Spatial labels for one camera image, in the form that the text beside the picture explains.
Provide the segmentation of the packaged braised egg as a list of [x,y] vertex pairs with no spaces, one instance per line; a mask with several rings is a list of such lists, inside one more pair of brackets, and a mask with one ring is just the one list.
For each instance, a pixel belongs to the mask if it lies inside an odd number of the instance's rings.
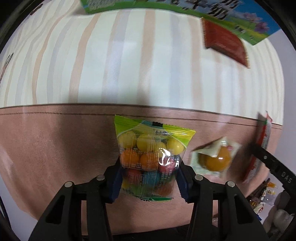
[[228,137],[222,137],[192,151],[190,166],[196,174],[224,178],[241,146]]

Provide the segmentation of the red white long packet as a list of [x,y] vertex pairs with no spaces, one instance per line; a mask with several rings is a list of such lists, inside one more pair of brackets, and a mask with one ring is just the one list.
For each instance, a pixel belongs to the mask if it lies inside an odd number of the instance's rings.
[[268,147],[269,139],[271,136],[272,129],[272,118],[265,112],[265,115],[259,113],[256,128],[256,140],[255,143],[251,144],[250,153],[251,158],[246,171],[242,176],[243,183],[250,182],[259,172],[262,166],[262,161],[257,157],[258,152],[266,150]]

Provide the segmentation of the colourful gumball candy bag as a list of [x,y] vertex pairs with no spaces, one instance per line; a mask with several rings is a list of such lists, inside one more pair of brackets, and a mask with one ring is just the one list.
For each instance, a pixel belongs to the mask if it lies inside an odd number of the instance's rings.
[[145,201],[171,200],[177,171],[195,130],[120,115],[115,116],[114,125],[122,190]]

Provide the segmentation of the dark red packet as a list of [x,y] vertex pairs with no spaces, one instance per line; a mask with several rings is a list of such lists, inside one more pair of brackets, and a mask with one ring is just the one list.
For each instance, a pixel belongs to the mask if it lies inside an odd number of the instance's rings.
[[249,68],[248,54],[243,42],[229,30],[201,18],[206,49],[213,49]]

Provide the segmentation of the pink striped cat blanket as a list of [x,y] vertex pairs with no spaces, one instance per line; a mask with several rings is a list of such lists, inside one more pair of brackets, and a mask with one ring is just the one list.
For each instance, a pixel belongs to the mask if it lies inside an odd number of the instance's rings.
[[241,144],[223,180],[244,195],[267,177],[241,177],[258,113],[283,125],[284,78],[269,40],[244,43],[249,66],[204,47],[202,22],[160,9],[87,15],[79,1],[45,1],[1,53],[1,177],[38,219],[67,181],[90,181],[119,155],[114,117],[195,130],[184,155],[221,137]]

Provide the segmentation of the cardboard milk box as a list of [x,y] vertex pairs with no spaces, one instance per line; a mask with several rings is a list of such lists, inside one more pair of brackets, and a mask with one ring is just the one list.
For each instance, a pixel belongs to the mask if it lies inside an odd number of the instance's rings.
[[85,0],[82,7],[88,14],[115,9],[162,9],[205,18],[226,28],[238,37],[256,45],[280,30],[278,23],[256,1],[238,0]]

